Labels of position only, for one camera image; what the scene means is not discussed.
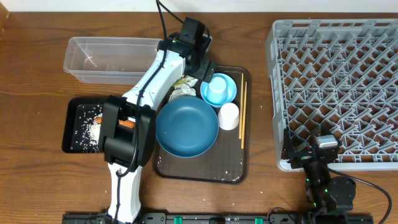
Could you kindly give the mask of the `white tissue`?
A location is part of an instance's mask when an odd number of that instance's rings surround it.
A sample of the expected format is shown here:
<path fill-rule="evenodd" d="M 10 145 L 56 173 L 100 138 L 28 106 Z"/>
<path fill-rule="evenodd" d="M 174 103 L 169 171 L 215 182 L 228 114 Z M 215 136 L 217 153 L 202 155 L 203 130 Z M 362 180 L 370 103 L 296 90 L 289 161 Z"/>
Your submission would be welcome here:
<path fill-rule="evenodd" d="M 183 97 L 183 96 L 196 96 L 197 95 L 197 92 L 194 89 L 194 87 L 198 80 L 193 77 L 191 77 L 191 78 L 192 79 L 190 82 L 190 87 L 188 87 L 187 85 L 181 85 L 176 88 L 174 87 L 174 90 L 171 92 L 171 95 L 169 96 L 168 102 L 173 101 L 173 100 Z"/>

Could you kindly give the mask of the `yellow foil snack wrapper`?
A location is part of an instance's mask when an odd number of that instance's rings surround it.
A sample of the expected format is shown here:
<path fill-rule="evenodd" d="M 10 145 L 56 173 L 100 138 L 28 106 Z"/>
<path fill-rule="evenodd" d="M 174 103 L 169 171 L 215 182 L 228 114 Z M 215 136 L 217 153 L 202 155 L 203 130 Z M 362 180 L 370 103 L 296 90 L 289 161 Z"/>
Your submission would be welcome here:
<path fill-rule="evenodd" d="M 190 87 L 190 82 L 191 82 L 191 77 L 182 77 L 182 78 L 179 78 L 174 84 L 173 84 L 173 87 L 178 87 L 178 86 L 181 86 L 181 85 L 187 85 L 188 87 Z"/>

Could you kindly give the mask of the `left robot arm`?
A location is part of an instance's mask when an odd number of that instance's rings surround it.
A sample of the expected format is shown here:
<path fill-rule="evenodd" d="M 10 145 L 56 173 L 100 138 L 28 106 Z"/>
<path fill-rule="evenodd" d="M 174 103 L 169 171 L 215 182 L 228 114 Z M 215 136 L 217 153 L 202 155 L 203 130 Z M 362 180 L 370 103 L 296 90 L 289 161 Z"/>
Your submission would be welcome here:
<path fill-rule="evenodd" d="M 105 101 L 98 140 L 112 180 L 105 223 L 133 223 L 138 217 L 141 172 L 154 150 L 156 111 L 183 75 L 211 81 L 216 63 L 205 57 L 210 44 L 207 26 L 185 18 L 180 32 L 164 35 L 139 82 L 122 97 L 111 95 Z"/>

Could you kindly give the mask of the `pile of white rice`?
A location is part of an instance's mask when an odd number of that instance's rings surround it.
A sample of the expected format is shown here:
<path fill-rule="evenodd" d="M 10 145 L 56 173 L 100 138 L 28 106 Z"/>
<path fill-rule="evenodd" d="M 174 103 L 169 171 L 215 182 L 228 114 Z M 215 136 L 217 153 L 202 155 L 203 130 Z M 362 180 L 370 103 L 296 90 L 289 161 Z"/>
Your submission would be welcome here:
<path fill-rule="evenodd" d="M 72 131 L 72 153 L 99 153 L 98 140 L 102 118 L 102 105 L 79 105 Z"/>

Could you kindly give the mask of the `dark blue plate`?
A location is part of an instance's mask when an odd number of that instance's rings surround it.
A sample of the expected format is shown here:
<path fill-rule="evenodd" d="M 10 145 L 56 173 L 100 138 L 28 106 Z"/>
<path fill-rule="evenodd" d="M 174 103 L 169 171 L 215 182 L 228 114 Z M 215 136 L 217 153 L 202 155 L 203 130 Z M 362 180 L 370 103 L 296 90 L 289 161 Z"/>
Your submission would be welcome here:
<path fill-rule="evenodd" d="M 212 147 L 219 133 L 218 117 L 205 101 L 184 96 L 167 103 L 156 119 L 156 138 L 169 154 L 196 157 Z"/>

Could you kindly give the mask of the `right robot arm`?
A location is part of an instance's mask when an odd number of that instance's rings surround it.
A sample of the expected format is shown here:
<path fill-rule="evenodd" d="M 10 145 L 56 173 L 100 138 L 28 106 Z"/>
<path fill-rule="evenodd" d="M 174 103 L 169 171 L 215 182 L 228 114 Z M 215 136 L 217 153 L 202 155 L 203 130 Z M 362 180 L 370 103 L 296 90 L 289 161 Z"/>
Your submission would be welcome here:
<path fill-rule="evenodd" d="M 308 199 L 315 208 L 308 213 L 311 222 L 327 217 L 343 219 L 345 212 L 353 209 L 356 184 L 348 177 L 332 177 L 328 164 L 338 157 L 341 141 L 326 126 L 321 126 L 319 136 L 314 137 L 310 151 L 294 148 L 290 131 L 284 129 L 282 158 L 287 159 L 292 169 L 302 168 L 307 176 Z"/>

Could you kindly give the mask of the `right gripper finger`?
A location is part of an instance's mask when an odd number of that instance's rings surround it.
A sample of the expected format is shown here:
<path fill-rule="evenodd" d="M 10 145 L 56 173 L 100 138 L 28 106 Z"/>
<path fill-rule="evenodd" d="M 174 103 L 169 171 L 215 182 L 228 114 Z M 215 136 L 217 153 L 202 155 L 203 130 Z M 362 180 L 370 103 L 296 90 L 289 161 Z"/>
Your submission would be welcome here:
<path fill-rule="evenodd" d="M 284 142 L 282 146 L 281 159 L 292 159 L 295 156 L 295 149 L 290 137 L 290 131 L 284 129 Z"/>
<path fill-rule="evenodd" d="M 322 123 L 320 125 L 320 136 L 332 135 L 330 131 L 330 125 L 328 123 Z"/>

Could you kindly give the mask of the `orange carrot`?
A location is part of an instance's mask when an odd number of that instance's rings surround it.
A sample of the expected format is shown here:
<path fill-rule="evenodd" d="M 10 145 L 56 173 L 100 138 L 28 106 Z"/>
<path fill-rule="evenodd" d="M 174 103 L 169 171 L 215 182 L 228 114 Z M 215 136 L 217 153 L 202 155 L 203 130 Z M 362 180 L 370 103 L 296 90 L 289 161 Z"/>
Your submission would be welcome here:
<path fill-rule="evenodd" d="M 97 117 L 97 118 L 94 119 L 94 121 L 96 123 L 101 124 L 102 123 L 102 118 L 101 117 Z M 127 128 L 131 128 L 132 129 L 132 128 L 135 127 L 135 122 L 133 122 L 133 121 L 130 121 L 130 120 L 123 121 L 123 120 L 120 120 L 120 119 L 118 121 L 119 121 L 120 125 L 125 126 Z"/>

